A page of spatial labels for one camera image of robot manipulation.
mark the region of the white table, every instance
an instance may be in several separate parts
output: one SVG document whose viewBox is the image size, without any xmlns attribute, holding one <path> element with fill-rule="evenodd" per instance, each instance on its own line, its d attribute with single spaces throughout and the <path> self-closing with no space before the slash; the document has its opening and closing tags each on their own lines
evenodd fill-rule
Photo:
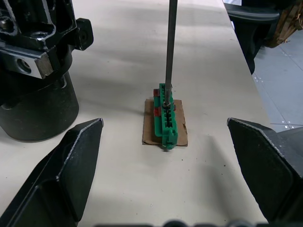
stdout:
<svg viewBox="0 0 303 227">
<path fill-rule="evenodd" d="M 168 0 L 74 0 L 94 44 L 73 53 L 80 104 L 73 124 L 102 117 L 97 169 L 80 227 L 162 225 L 177 218 L 218 225 L 265 221 L 240 172 L 228 117 L 267 116 L 221 0 L 180 0 L 174 98 L 183 101 L 188 147 L 142 145 L 144 101 L 164 82 Z M 21 143 L 0 131 L 0 213 L 63 134 Z"/>
</svg>

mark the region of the black cylinder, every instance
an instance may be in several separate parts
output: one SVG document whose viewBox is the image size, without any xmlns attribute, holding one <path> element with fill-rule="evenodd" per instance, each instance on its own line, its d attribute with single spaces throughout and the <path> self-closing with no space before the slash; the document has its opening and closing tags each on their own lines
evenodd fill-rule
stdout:
<svg viewBox="0 0 303 227">
<path fill-rule="evenodd" d="M 41 141 L 65 131 L 78 112 L 78 101 L 66 72 L 54 83 L 3 104 L 0 126 L 16 140 Z"/>
</svg>

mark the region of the metal rod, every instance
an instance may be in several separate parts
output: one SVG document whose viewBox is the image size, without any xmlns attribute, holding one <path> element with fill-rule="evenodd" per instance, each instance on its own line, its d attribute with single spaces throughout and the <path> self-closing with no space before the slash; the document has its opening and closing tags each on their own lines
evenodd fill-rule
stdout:
<svg viewBox="0 0 303 227">
<path fill-rule="evenodd" d="M 165 76 L 165 106 L 170 106 L 172 63 L 174 58 L 175 31 L 178 0 L 169 0 L 169 28 L 167 37 L 166 76 Z"/>
</svg>

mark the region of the green connector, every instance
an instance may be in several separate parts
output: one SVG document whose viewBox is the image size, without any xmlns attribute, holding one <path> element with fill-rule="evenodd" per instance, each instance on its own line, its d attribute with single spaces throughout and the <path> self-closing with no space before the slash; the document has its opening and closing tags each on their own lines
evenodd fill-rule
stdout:
<svg viewBox="0 0 303 227">
<path fill-rule="evenodd" d="M 175 116 L 176 107 L 172 93 L 170 96 L 170 108 L 164 108 L 165 84 L 160 84 L 159 89 L 153 91 L 153 105 L 155 118 L 155 135 L 162 137 L 162 145 L 167 149 L 176 146 L 178 140 L 178 129 Z"/>
</svg>

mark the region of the cardboard piece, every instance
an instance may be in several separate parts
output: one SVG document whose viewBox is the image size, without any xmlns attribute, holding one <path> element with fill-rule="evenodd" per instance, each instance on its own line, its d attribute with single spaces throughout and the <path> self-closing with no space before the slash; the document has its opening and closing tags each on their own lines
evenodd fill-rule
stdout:
<svg viewBox="0 0 303 227">
<path fill-rule="evenodd" d="M 178 127 L 177 146 L 187 147 L 187 129 L 185 124 L 184 111 L 181 100 L 174 100 L 176 105 L 176 120 Z M 143 124 L 143 144 L 161 145 L 162 137 L 155 136 L 154 116 L 153 116 L 153 99 L 145 100 L 144 124 Z"/>
</svg>

